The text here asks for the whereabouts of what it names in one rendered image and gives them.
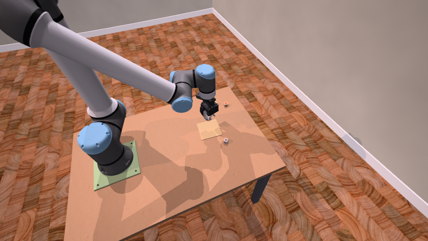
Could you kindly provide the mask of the tan flat mat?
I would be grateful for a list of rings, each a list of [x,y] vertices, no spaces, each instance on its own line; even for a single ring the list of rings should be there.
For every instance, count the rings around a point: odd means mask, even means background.
[[[223,135],[216,119],[197,124],[201,140]]]

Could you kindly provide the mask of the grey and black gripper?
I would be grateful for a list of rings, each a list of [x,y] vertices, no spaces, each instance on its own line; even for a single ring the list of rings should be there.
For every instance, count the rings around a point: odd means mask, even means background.
[[[204,117],[204,119],[207,121],[209,120],[209,116],[211,117],[212,115],[215,116],[215,113],[219,111],[219,107],[218,107],[218,104],[215,102],[216,101],[215,97],[209,100],[205,100],[205,101],[204,100],[205,99],[203,99],[203,102],[201,102],[199,111]]]

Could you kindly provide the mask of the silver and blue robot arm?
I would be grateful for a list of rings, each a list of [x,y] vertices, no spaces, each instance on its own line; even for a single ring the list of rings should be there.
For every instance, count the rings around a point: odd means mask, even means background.
[[[196,98],[200,100],[215,97],[212,66],[173,71],[167,81],[71,31],[58,2],[0,0],[0,29],[26,46],[43,47],[87,104],[92,123],[80,131],[77,143],[103,174],[124,172],[133,152],[120,142],[125,105],[109,96],[95,71],[165,101],[178,113],[192,108],[192,88],[199,88]]]

